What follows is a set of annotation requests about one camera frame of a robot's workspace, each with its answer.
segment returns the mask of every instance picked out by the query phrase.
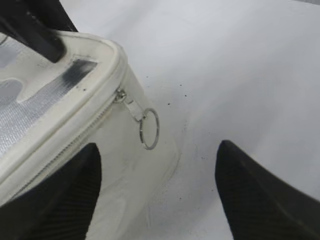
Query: white backdrop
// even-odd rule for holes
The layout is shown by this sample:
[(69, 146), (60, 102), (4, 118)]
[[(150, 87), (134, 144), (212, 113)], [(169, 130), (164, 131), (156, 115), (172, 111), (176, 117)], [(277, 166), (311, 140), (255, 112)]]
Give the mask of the white backdrop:
[(63, 0), (121, 44), (181, 149), (139, 240), (231, 240), (214, 180), (230, 139), (320, 200), (320, 6), (291, 0)]

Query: black carbon fiber part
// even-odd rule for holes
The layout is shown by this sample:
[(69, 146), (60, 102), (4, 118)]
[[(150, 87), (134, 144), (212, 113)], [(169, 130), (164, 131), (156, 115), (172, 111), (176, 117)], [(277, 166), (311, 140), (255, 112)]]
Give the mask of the black carbon fiber part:
[(320, 203), (223, 141), (217, 189), (235, 240), (320, 240)]
[(99, 150), (90, 143), (42, 183), (0, 208), (0, 238), (86, 239), (101, 181)]

